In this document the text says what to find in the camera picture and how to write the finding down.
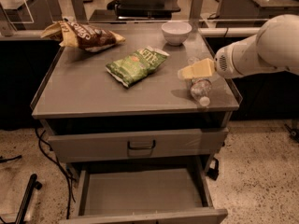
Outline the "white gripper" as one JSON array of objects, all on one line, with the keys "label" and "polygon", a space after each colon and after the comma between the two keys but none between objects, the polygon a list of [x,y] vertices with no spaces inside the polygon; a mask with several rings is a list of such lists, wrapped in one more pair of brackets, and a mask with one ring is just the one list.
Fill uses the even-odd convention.
[{"label": "white gripper", "polygon": [[248,48],[244,41],[234,42],[219,49],[216,52],[214,61],[206,58],[196,63],[185,66],[178,70],[178,78],[181,80],[211,77],[215,70],[224,78],[245,77],[247,75],[243,55]]}]

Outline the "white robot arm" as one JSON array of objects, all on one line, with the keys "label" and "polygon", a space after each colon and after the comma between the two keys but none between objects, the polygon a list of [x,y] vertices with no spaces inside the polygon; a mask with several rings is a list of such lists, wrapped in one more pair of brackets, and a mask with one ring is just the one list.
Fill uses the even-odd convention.
[{"label": "white robot arm", "polygon": [[212,77],[247,77],[289,72],[299,75],[299,16],[279,15],[256,35],[219,49],[214,60],[204,59],[178,71],[181,80]]}]

